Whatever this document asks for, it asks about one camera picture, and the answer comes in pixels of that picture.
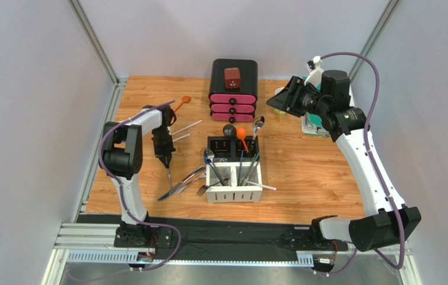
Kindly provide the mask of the steel table knife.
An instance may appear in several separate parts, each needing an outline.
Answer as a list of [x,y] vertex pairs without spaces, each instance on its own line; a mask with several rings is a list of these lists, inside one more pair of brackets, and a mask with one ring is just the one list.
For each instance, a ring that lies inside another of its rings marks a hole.
[[203,172],[206,169],[205,166],[199,166],[197,169],[188,174],[185,178],[183,178],[179,183],[177,183],[174,187],[172,187],[169,191],[167,191],[164,195],[159,197],[157,201],[164,201],[171,196],[173,196],[181,187],[184,185],[189,179],[193,178],[195,175]]

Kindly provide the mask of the small white plastic spoon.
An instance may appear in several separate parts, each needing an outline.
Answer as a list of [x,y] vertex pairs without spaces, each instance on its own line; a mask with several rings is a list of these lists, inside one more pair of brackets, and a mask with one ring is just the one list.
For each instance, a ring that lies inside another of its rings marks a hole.
[[180,137],[174,138],[174,139],[173,139],[173,142],[175,143],[175,142],[180,141],[180,140],[182,140],[182,139],[184,139],[184,138],[187,138],[187,137],[189,137],[189,136],[190,136],[190,134],[182,135],[182,136],[180,136]]

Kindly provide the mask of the steel spoon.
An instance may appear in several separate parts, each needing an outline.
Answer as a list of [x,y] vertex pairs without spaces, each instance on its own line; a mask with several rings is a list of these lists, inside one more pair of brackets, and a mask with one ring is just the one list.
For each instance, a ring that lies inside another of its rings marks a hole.
[[265,123],[264,116],[258,116],[253,121],[253,134],[252,139],[250,140],[249,154],[252,154],[252,151],[256,148],[256,139],[258,136],[258,132],[263,127],[264,123]]

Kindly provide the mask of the steel fork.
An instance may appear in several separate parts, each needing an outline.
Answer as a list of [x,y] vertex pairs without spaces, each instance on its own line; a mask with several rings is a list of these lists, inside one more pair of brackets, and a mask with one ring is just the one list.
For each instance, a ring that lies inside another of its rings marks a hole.
[[204,147],[203,151],[204,151],[204,160],[205,160],[205,162],[210,165],[210,167],[214,171],[215,175],[219,179],[220,184],[222,184],[222,186],[225,186],[224,179],[220,175],[220,173],[217,170],[217,167],[215,166],[215,163],[214,163],[215,154],[208,147]]

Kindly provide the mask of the dark blue chopstick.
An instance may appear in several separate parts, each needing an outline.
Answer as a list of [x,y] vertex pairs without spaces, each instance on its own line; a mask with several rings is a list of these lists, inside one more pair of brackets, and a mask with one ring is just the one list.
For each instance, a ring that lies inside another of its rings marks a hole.
[[241,185],[241,174],[242,174],[243,157],[244,157],[244,150],[241,150],[240,161],[239,161],[239,168],[238,168],[238,172],[237,172],[237,186]]

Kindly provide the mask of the white slotted utensil caddy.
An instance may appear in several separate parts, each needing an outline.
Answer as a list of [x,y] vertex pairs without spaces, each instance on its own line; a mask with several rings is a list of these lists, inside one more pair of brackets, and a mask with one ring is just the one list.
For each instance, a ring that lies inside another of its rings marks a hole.
[[[208,203],[213,204],[224,202],[260,201],[263,191],[261,187],[248,184],[237,186],[237,172],[239,168],[239,162],[216,163],[215,166],[217,167],[217,170],[219,171],[223,179],[229,178],[230,180],[226,183],[226,186],[218,184],[206,191],[205,196]],[[243,180],[249,166],[250,162],[242,163],[241,181]],[[256,167],[248,181],[262,184],[261,166],[259,162],[256,164]],[[210,166],[207,166],[206,184],[211,185],[217,182],[219,182],[219,179],[215,175],[214,171]]]

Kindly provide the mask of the teal chopstick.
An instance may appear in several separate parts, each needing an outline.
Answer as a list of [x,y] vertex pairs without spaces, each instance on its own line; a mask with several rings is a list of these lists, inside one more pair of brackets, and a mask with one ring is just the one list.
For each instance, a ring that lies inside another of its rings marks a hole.
[[253,173],[253,171],[254,171],[254,169],[256,167],[256,164],[259,162],[259,160],[260,160],[260,154],[256,153],[256,155],[254,156],[254,158],[253,158],[253,160],[252,160],[252,162],[250,164],[250,167],[249,167],[249,169],[247,171],[247,174],[245,175],[245,177],[243,179],[242,185],[244,185],[245,182],[250,178],[250,176],[252,175],[252,173]]

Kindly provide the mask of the pale yellow mug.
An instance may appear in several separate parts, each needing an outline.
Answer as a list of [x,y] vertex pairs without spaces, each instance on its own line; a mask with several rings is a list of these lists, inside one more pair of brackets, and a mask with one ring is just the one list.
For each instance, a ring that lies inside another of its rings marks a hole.
[[[275,90],[274,95],[276,96],[278,93],[282,92],[283,89],[284,89],[284,87],[277,88],[277,89]],[[285,113],[284,111],[281,111],[281,110],[276,109],[276,108],[274,108],[273,111],[274,111],[274,114],[276,114],[277,116],[280,116],[280,117],[283,117],[283,116],[286,115],[286,113]]]

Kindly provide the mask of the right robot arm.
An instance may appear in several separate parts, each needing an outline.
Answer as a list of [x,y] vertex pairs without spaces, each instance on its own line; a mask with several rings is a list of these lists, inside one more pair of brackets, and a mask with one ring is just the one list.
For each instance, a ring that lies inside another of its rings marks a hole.
[[303,80],[293,76],[266,104],[301,117],[314,114],[346,158],[358,185],[365,216],[359,219],[327,216],[314,219],[319,240],[352,243],[359,251],[378,251],[405,242],[421,221],[417,207],[408,207],[398,194],[376,153],[370,129],[372,111],[351,105],[350,78],[345,71],[323,70],[323,56],[308,61]]

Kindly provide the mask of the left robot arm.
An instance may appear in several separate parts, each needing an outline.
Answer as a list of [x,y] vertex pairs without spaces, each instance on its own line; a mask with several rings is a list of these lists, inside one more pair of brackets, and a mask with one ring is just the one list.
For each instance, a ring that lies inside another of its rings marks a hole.
[[148,211],[141,198],[138,173],[143,163],[143,137],[152,134],[154,155],[166,169],[176,151],[170,127],[176,114],[169,103],[146,106],[121,122],[104,124],[99,144],[99,166],[111,177],[119,195],[121,221],[114,246],[146,247],[154,237]]

